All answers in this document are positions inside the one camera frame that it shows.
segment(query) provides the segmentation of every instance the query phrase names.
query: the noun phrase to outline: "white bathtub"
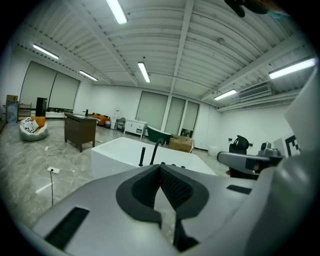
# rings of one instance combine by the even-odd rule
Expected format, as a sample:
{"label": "white bathtub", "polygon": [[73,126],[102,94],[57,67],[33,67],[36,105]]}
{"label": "white bathtub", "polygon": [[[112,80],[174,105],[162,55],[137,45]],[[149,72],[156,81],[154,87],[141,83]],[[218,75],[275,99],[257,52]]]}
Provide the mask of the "white bathtub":
{"label": "white bathtub", "polygon": [[[155,146],[132,140],[117,138],[94,147],[91,150],[91,171],[94,179],[122,173],[139,167],[142,148],[145,147],[143,166],[151,162]],[[157,148],[154,164],[165,162],[167,165],[175,164],[178,167],[216,175],[198,156],[159,146]]]}

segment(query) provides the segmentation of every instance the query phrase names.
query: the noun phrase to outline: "green bathtub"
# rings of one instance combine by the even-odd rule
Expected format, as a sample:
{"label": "green bathtub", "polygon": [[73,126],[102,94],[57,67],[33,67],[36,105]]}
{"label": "green bathtub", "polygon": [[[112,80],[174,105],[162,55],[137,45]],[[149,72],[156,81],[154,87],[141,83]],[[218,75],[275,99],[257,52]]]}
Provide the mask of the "green bathtub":
{"label": "green bathtub", "polygon": [[148,131],[148,138],[150,141],[157,142],[159,139],[162,138],[166,144],[169,143],[169,140],[171,137],[170,133],[160,131],[160,130],[153,128],[151,126],[148,126],[148,125],[146,126],[146,128]]}

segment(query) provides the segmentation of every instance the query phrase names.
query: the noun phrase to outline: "power plug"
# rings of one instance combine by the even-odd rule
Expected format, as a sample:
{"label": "power plug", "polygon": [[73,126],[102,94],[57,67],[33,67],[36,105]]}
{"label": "power plug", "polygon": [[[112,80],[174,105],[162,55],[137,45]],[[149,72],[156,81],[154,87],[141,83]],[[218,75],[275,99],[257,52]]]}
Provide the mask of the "power plug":
{"label": "power plug", "polygon": [[53,170],[52,172],[54,173],[54,174],[59,174],[60,173],[60,169],[58,169],[58,168],[54,168],[54,167],[49,167],[48,169],[48,172],[50,172],[51,170]]}

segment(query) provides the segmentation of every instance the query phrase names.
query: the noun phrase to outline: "black faucet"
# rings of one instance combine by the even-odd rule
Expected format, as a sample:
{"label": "black faucet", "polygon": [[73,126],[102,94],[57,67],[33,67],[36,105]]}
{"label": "black faucet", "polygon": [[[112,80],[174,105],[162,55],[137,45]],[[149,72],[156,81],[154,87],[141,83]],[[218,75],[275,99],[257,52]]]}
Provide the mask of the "black faucet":
{"label": "black faucet", "polygon": [[151,158],[151,162],[150,162],[150,165],[153,165],[154,164],[154,160],[155,160],[155,156],[156,156],[156,152],[157,152],[157,148],[158,148],[158,145],[159,143],[161,143],[161,145],[163,146],[165,141],[163,138],[160,138],[158,139],[158,141],[156,142],[155,146],[154,146],[154,150],[153,150],[153,154],[152,154],[152,158]]}
{"label": "black faucet", "polygon": [[85,116],[88,117],[88,109],[86,111],[82,111],[85,112]]}

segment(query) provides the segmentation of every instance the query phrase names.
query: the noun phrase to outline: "white cabinet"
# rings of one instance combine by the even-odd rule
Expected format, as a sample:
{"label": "white cabinet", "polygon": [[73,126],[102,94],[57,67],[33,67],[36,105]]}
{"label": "white cabinet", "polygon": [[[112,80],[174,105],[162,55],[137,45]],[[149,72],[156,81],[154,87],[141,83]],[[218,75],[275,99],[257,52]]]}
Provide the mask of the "white cabinet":
{"label": "white cabinet", "polygon": [[126,120],[124,125],[124,133],[129,132],[133,134],[142,136],[145,133],[145,129],[147,127],[147,122],[138,121],[138,120]]}

